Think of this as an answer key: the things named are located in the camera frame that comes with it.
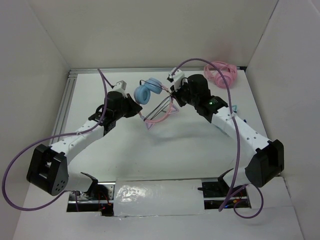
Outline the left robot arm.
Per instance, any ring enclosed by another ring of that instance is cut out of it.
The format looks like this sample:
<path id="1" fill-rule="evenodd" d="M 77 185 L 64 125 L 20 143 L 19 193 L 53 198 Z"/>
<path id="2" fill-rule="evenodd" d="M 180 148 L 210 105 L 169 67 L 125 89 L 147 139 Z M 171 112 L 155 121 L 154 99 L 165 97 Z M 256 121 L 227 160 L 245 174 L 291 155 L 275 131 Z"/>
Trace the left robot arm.
<path id="1" fill-rule="evenodd" d="M 105 103 L 75 134 L 50 146 L 40 144 L 34 149 L 26 179 L 51 196 L 62 191 L 80 191 L 86 199 L 94 199 L 99 193 L 98 180 L 85 172 L 70 173 L 69 164 L 85 148 L 109 133 L 120 118 L 134 117 L 141 110 L 129 94 L 109 92 Z"/>

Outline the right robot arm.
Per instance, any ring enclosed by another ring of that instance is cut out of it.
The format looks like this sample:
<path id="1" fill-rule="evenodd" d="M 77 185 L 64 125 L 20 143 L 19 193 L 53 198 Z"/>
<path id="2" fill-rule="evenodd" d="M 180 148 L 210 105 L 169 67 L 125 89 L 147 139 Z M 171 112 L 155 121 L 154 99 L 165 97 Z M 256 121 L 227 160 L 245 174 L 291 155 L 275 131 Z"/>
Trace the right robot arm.
<path id="1" fill-rule="evenodd" d="M 193 106 L 200 116 L 225 132 L 240 148 L 240 160 L 246 165 L 222 175 L 223 180 L 218 184 L 220 194 L 230 196 L 241 185 L 261 188 L 284 170 L 284 145 L 259 134 L 236 113 L 230 112 L 222 98 L 211 94 L 203 75 L 185 77 L 181 73 L 167 79 L 172 83 L 172 97 L 180 107 Z"/>

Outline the blue pink cat-ear headphones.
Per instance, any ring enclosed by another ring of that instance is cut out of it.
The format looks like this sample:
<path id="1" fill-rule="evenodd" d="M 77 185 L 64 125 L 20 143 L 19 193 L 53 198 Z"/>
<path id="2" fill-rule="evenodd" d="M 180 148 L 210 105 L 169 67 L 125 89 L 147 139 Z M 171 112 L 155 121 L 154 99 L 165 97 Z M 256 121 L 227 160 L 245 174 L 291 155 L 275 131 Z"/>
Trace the blue pink cat-ear headphones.
<path id="1" fill-rule="evenodd" d="M 164 122 L 171 115 L 177 114 L 179 109 L 174 104 L 174 99 L 170 90 L 156 78 L 151 77 L 148 80 L 140 80 L 139 86 L 134 91 L 134 99 L 140 106 L 149 103 L 152 93 L 160 95 L 162 92 L 167 93 L 168 96 L 165 97 L 157 107 L 146 116 L 141 112 L 139 113 L 139 116 L 143 120 L 148 131 L 156 124 Z"/>

